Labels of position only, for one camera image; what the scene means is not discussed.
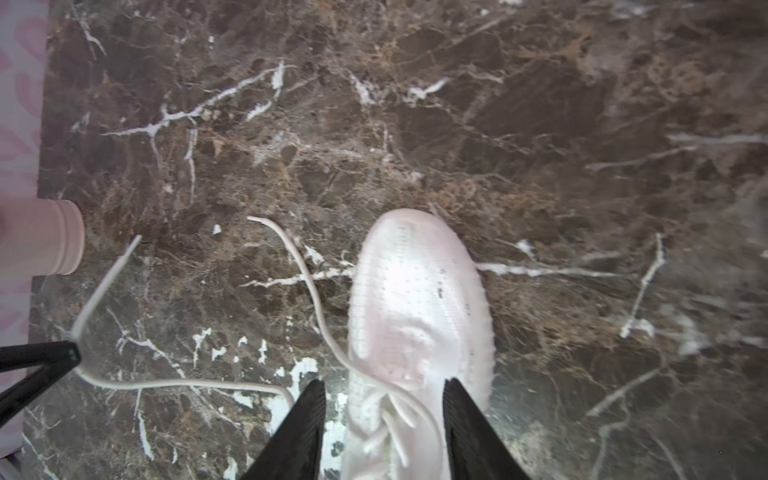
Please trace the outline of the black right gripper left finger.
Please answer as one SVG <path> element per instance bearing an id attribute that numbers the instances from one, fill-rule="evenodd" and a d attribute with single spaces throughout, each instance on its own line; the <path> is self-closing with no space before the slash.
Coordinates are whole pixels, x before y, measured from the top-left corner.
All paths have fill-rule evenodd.
<path id="1" fill-rule="evenodd" d="M 318 479 L 325 414 L 325 384 L 315 379 L 307 384 L 275 434 L 240 479 Z"/>

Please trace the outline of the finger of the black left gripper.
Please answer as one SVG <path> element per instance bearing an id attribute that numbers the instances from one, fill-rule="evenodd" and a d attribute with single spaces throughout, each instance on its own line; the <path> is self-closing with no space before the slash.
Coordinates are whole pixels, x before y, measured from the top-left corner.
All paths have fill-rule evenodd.
<path id="1" fill-rule="evenodd" d="M 23 371 L 24 376 L 1 393 L 1 426 L 80 363 L 80 351 L 72 341 L 2 347 L 1 372 Z"/>

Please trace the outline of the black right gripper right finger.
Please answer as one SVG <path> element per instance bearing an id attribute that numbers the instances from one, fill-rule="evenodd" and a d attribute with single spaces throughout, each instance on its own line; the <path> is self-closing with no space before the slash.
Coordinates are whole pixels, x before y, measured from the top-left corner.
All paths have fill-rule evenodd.
<path id="1" fill-rule="evenodd" d="M 453 480 L 530 480 L 457 378 L 445 382 L 442 405 Z"/>

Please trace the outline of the white shoelace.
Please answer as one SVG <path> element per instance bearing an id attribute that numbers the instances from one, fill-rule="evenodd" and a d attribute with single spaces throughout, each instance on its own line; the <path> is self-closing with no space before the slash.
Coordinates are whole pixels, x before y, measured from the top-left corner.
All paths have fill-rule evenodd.
<path id="1" fill-rule="evenodd" d="M 298 395 L 326 384 L 321 472 L 339 477 L 346 375 L 276 232 L 238 214 L 190 228 L 92 234 L 51 297 L 96 386 L 70 376 L 38 408 L 41 442 L 66 479 L 236 479 Z"/>

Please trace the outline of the white knit sneaker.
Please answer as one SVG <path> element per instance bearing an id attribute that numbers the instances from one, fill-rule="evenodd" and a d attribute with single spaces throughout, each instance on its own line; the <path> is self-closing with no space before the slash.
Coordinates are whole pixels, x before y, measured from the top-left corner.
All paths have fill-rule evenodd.
<path id="1" fill-rule="evenodd" d="M 446 381 L 480 409 L 494 377 L 494 333 L 481 277 L 438 217 L 393 210 L 372 226 L 348 313 L 345 479 L 446 479 Z"/>

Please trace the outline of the pink pen cup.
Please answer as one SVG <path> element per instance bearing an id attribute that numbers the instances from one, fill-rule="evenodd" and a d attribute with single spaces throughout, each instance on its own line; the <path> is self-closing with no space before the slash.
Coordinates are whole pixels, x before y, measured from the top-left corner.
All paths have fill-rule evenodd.
<path id="1" fill-rule="evenodd" d="M 1 203 L 1 278 L 69 275 L 85 248 L 85 225 L 69 200 Z"/>

